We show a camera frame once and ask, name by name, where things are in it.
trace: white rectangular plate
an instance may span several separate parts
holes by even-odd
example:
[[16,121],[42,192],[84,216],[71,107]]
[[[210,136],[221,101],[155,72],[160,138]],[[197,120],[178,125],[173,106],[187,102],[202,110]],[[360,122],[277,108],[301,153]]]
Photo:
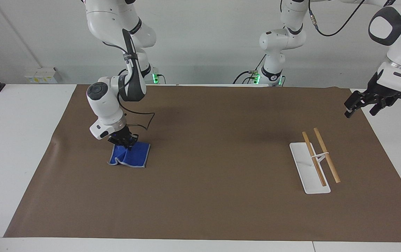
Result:
[[[320,182],[319,175],[317,175],[316,168],[312,163],[309,150],[305,142],[292,142],[290,145],[290,151],[292,152],[293,160],[297,166],[298,175],[303,184],[303,189],[306,194],[319,194],[319,193],[330,193],[331,189],[326,180],[325,174],[323,173],[322,166],[319,163],[320,172],[322,172],[325,178],[326,186],[323,187]],[[314,147],[311,145],[314,155],[316,152]]]

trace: brown tablecloth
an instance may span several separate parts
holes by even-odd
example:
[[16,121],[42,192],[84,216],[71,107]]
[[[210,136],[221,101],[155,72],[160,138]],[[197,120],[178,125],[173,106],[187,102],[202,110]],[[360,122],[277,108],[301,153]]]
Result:
[[[151,86],[126,104],[157,112],[149,131],[132,129],[151,143],[144,169],[107,164],[86,89],[5,237],[401,242],[401,179],[362,112],[344,117],[347,89]],[[319,150],[314,127],[342,179],[324,162],[330,194],[304,193],[290,153],[302,131]]]

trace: wooden stick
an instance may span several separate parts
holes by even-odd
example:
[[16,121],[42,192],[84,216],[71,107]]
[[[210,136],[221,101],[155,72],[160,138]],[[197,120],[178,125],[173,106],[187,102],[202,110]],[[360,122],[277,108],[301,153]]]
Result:
[[333,173],[334,180],[336,183],[340,183],[340,177],[338,175],[338,172],[336,171],[336,168],[334,167],[333,161],[331,160],[331,156],[326,149],[325,143],[323,142],[322,136],[320,135],[319,129],[314,128],[314,132],[316,133],[317,139],[319,140],[320,147],[322,147],[322,150],[325,154],[326,161],[328,162],[328,166],[330,167],[331,172]]
[[309,150],[309,155],[311,155],[312,163],[314,164],[314,167],[316,168],[317,175],[319,175],[322,186],[325,187],[326,186],[325,178],[323,177],[322,171],[320,171],[319,163],[317,163],[317,158],[313,157],[314,151],[312,151],[311,142],[309,142],[309,138],[308,138],[308,135],[306,134],[306,132],[303,131],[302,133],[303,133],[303,138],[305,139],[305,142],[306,142],[306,146],[308,147],[308,150]]

